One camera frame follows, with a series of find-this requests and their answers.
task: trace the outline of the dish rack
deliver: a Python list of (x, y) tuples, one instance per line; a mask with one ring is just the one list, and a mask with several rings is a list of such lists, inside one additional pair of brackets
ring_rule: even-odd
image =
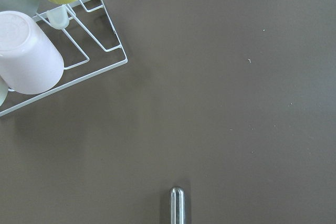
[[(122, 52), (122, 57), (121, 59), (118, 59), (117, 61), (111, 63), (111, 64), (107, 64), (104, 66), (100, 66), (99, 69), (95, 69), (93, 71), (90, 72), (86, 72), (84, 74), (80, 74), (80, 76), (76, 76), (76, 74), (72, 74), (73, 76), (75, 76), (73, 79), (71, 80), (66, 80), (63, 82), (59, 82), (54, 88), (38, 94), (38, 95), (24, 95), (24, 94), (18, 94), (17, 92), (15, 92), (12, 89), (8, 89), (8, 95), (7, 98), (5, 100), (5, 102), (0, 106), (0, 116), (3, 116), (5, 114), (8, 114), (12, 111), (15, 111), (17, 109), (22, 108), (23, 106), (26, 106), (32, 102), (35, 102), (37, 100), (40, 100), (48, 95), (51, 95), (53, 93), (56, 93), (62, 89), (65, 89), (69, 86), (75, 85), (79, 82), (82, 82), (84, 80), (87, 80), (91, 77), (94, 77), (98, 74), (101, 74), (103, 72), (106, 72), (108, 70), (111, 70), (113, 68), (116, 68), (118, 66), (121, 66), (125, 63), (128, 62), (127, 59), (127, 55), (125, 53), (124, 47), (121, 43), (121, 40), (118, 36), (118, 33), (113, 25), (113, 22), (106, 10), (105, 4), (103, 2), (103, 0), (98, 0), (99, 3), (94, 6), (89, 8), (88, 7), (88, 2), (91, 2), (94, 0), (76, 0), (75, 2), (72, 2), (70, 4), (66, 4), (65, 8), (67, 10), (68, 13), (68, 17), (69, 20), (74, 20), (77, 25), (79, 27), (81, 27), (86, 33), (87, 35), (90, 37), (90, 39), (92, 40), (92, 43), (96, 43), (96, 45), (98, 45), (98, 47), (103, 50), (106, 53), (109, 52), (113, 52), (113, 51), (121, 51)], [(108, 23), (110, 25), (110, 28), (112, 29), (116, 39), (117, 39), (117, 43), (115, 46), (113, 47), (109, 47), (106, 48), (101, 42), (100, 40), (88, 29), (88, 27), (78, 18), (78, 15), (76, 13), (76, 11), (74, 10), (74, 8), (82, 8), (82, 10), (84, 11), (84, 13), (93, 13), (96, 12), (97, 10), (102, 10), (104, 11), (104, 14), (108, 20)], [(36, 13), (36, 15), (33, 17), (33, 20), (39, 24), (39, 23), (44, 23), (47, 24), (48, 26), (51, 26), (48, 18), (47, 18), (47, 12), (43, 12), (43, 13)], [(76, 71), (76, 68), (80, 68), (82, 65), (87, 64), (90, 61), (90, 57), (85, 53), (85, 51), (83, 50), (82, 46), (80, 46), (76, 40), (73, 38), (73, 36), (70, 34), (69, 31), (65, 29), (62, 29), (62, 32), (65, 34), (65, 36), (70, 40), (70, 42), (77, 48), (77, 50), (79, 51), (79, 53), (83, 56), (83, 60), (80, 60), (79, 62), (75, 62), (72, 63), (68, 66), (64, 67), (64, 73), (66, 74), (66, 72), (68, 71)]]

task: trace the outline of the gray surface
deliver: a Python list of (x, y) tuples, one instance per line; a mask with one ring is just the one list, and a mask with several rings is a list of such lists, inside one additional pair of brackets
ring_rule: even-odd
[(105, 2), (129, 63), (0, 119), (1, 223), (336, 222), (336, 0)]

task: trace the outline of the countertop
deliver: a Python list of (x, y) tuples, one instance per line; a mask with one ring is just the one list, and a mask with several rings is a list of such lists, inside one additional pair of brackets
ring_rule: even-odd
[(129, 62), (0, 118), (1, 223), (336, 222), (336, 0), (104, 1)]

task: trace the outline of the pink cup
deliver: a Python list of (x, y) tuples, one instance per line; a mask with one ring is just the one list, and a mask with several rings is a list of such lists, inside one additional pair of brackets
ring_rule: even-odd
[(0, 76), (15, 91), (38, 94), (58, 83), (61, 54), (26, 14), (0, 12)]

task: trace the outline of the rack wire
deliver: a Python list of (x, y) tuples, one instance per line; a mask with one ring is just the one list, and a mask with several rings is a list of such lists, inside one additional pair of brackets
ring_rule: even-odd
[[(107, 65), (107, 66), (104, 66), (98, 70), (95, 70), (93, 72), (90, 72), (90, 73), (86, 73), (80, 77), (77, 77), (71, 81), (68, 81), (66, 83), (63, 83), (63, 84), (60, 84), (44, 93), (41, 93), (41, 94), (38, 94), (36, 96), (33, 96), (33, 97), (30, 97), (30, 96), (27, 96), (27, 98), (25, 99), (24, 98), (24, 101), (20, 101), (18, 102), (17, 104), (15, 104), (15, 102), (13, 101), (9, 101), (9, 98), (7, 97), (6, 101), (4, 102), (3, 105), (0, 106), (0, 116), (3, 116), (5, 114), (8, 114), (12, 111), (15, 111), (17, 109), (20, 109), (22, 108), (23, 106), (26, 106), (28, 104), (31, 104), (32, 102), (35, 102), (35, 101), (38, 101), (48, 95), (51, 95), (53, 93), (56, 93), (62, 89), (65, 89), (67, 87), (70, 87), (72, 85), (75, 85), (79, 82), (82, 82), (84, 80), (87, 80), (91, 77), (94, 77), (98, 74), (101, 74), (101, 73), (104, 73), (108, 70), (111, 70), (113, 68), (116, 68), (116, 67), (119, 67), (125, 63), (128, 62), (128, 59), (127, 59), (127, 55), (125, 53), (125, 50), (124, 50), (124, 47), (121, 43), (121, 40), (118, 36), (118, 33), (113, 25), (113, 22), (107, 12), (107, 9), (105, 7), (105, 4), (103, 2), (103, 0), (99, 0), (100, 1), (100, 4), (98, 4), (97, 6), (93, 7), (93, 8), (87, 8), (86, 6), (86, 3), (90, 2), (90, 1), (93, 1), (93, 0), (76, 0), (75, 2), (72, 2), (70, 4), (67, 4), (65, 5), (65, 8), (66, 8), (66, 11), (67, 11), (67, 14), (68, 14), (68, 18), (69, 20), (74, 20), (88, 35), (89, 37), (104, 51), (104, 52), (112, 52), (112, 51), (115, 51), (117, 49), (120, 49), (122, 51), (122, 54), (123, 54), (123, 57), (121, 60), (118, 60), (117, 62), (114, 62), (113, 64), (110, 64), (110, 65)], [(87, 26), (78, 18), (77, 16), (77, 13), (74, 11), (74, 7), (81, 7), (85, 13), (92, 13), (92, 12), (95, 12), (99, 9), (103, 9), (104, 12), (105, 12), (105, 15), (109, 21), (109, 24), (110, 24), (110, 27), (112, 28), (116, 38), (117, 38), (117, 41), (118, 41), (118, 44), (116, 46), (113, 46), (113, 47), (110, 47), (110, 48), (106, 48), (105, 46), (103, 46), (103, 44), (99, 41), (99, 39), (87, 28)], [(48, 18), (47, 18), (47, 12), (43, 12), (43, 13), (36, 13), (36, 16), (33, 17), (33, 20), (35, 22), (44, 22), (45, 24), (47, 24), (48, 26), (51, 26), (50, 22), (48, 21)], [(62, 32), (66, 35), (66, 37), (73, 43), (73, 45), (79, 50), (79, 52), (84, 56), (84, 60), (80, 61), (80, 62), (77, 62), (77, 63), (74, 63), (74, 64), (71, 64), (69, 66), (66, 66), (64, 67), (64, 71), (75, 71), (77, 67), (79, 67), (80, 65), (83, 65), (83, 64), (86, 64), (90, 61), (90, 57), (85, 53), (85, 51), (83, 50), (83, 48), (76, 42), (76, 40), (73, 38), (73, 36), (70, 34), (70, 32), (67, 30), (67, 29), (62, 29)], [(9, 93), (16, 93), (13, 89), (9, 88), (8, 89)]]

